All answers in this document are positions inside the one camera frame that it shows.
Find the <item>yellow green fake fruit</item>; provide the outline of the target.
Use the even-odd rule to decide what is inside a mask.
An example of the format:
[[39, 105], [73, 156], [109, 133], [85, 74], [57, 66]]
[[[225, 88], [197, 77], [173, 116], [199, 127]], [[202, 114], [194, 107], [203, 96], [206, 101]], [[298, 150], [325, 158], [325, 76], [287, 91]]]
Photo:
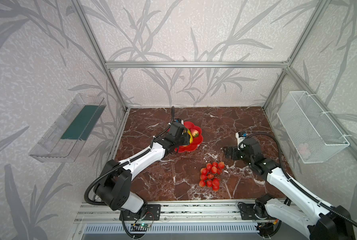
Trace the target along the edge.
[[189, 144], [192, 144], [192, 142], [193, 142], [193, 135], [192, 135], [192, 133], [191, 133], [190, 130], [187, 130], [187, 133], [188, 133], [188, 135], [189, 135]]

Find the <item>red fake peach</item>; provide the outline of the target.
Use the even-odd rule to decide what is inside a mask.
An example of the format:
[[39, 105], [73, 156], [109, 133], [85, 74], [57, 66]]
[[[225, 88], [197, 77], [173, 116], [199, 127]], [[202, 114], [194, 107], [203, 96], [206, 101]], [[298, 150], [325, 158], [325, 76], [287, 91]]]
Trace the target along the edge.
[[190, 129], [190, 132], [193, 138], [197, 138], [199, 136], [199, 131], [197, 129]]

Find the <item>red flower-shaped fruit bowl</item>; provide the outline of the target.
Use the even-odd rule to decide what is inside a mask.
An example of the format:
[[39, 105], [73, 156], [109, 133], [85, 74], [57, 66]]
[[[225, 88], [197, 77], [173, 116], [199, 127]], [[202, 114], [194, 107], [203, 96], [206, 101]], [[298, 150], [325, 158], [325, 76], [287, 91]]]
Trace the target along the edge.
[[197, 129], [199, 131], [199, 136], [197, 138], [193, 138], [192, 144], [190, 144], [188, 146], [180, 146], [178, 149], [176, 149], [176, 151], [178, 153], [193, 152], [203, 142], [202, 129], [199, 126], [196, 126], [192, 122], [189, 122], [189, 121], [184, 122], [183, 125], [189, 130]]

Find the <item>red fake cherry tomato bunch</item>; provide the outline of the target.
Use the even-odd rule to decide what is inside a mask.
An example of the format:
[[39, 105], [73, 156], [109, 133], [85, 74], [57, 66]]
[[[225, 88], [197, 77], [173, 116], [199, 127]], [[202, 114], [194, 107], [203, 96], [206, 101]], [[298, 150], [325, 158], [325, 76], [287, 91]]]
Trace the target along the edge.
[[218, 192], [221, 184], [221, 174], [225, 168], [224, 162], [207, 163], [204, 168], [200, 170], [200, 181], [198, 185], [211, 188], [214, 192]]

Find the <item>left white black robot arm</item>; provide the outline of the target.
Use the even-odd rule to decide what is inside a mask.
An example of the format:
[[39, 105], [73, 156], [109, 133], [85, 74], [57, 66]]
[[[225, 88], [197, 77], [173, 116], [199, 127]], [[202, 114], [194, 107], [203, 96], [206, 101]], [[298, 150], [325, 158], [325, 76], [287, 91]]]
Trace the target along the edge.
[[87, 187], [85, 202], [93, 206], [108, 206], [113, 211], [142, 212], [147, 204], [131, 192], [133, 179], [153, 163], [188, 145], [189, 141], [190, 135], [183, 120], [173, 120], [166, 131], [154, 137], [144, 150], [119, 162], [108, 161], [100, 176]]

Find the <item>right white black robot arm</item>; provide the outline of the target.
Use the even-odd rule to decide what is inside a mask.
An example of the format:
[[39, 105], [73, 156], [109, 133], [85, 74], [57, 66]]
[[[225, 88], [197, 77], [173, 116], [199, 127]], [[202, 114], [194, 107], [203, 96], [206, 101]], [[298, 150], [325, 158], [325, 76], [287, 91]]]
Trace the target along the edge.
[[256, 205], [268, 217], [276, 218], [310, 240], [354, 240], [357, 222], [342, 206], [334, 207], [298, 183], [285, 170], [282, 162], [264, 157], [256, 139], [249, 136], [236, 147], [224, 147], [224, 155], [243, 161], [266, 182], [280, 190], [299, 207], [295, 210], [278, 199], [266, 195]]

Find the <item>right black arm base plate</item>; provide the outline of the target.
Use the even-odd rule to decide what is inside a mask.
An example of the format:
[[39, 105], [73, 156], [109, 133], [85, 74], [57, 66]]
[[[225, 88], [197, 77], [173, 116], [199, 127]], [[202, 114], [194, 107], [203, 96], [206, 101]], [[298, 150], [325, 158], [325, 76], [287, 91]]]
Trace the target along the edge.
[[237, 204], [242, 220], [256, 220], [278, 222], [276, 218], [272, 218], [266, 211], [265, 207], [261, 204], [247, 204], [239, 202]]

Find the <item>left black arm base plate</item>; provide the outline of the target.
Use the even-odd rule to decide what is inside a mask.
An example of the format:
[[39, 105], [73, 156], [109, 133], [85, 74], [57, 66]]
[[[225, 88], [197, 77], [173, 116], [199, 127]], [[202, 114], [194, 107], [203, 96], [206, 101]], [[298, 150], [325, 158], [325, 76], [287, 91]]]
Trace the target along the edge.
[[161, 214], [161, 205], [159, 204], [144, 204], [141, 209], [133, 213], [130, 210], [121, 211], [120, 220], [124, 221], [158, 221]]

